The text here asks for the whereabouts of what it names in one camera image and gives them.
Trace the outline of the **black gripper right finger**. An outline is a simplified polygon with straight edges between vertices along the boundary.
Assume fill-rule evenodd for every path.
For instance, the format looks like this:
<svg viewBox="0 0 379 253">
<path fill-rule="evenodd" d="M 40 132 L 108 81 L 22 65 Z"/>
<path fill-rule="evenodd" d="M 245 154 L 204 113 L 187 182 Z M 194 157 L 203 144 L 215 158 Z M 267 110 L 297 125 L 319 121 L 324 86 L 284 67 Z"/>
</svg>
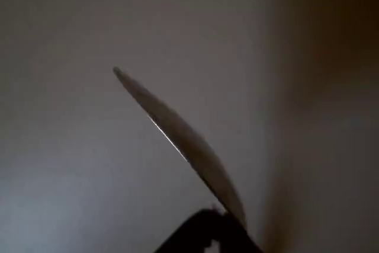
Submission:
<svg viewBox="0 0 379 253">
<path fill-rule="evenodd" d="M 262 253 L 260 247 L 230 213 L 222 214 L 218 229 L 220 252 Z"/>
</svg>

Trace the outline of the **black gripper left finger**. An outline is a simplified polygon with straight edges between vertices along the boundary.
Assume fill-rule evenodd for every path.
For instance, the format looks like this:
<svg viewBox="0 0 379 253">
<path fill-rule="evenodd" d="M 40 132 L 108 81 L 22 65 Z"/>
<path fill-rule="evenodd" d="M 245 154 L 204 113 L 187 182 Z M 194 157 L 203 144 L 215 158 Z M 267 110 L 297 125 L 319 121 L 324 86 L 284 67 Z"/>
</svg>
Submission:
<svg viewBox="0 0 379 253">
<path fill-rule="evenodd" d="M 155 252 L 205 252 L 218 242 L 221 214 L 203 209 L 188 218 Z"/>
</svg>

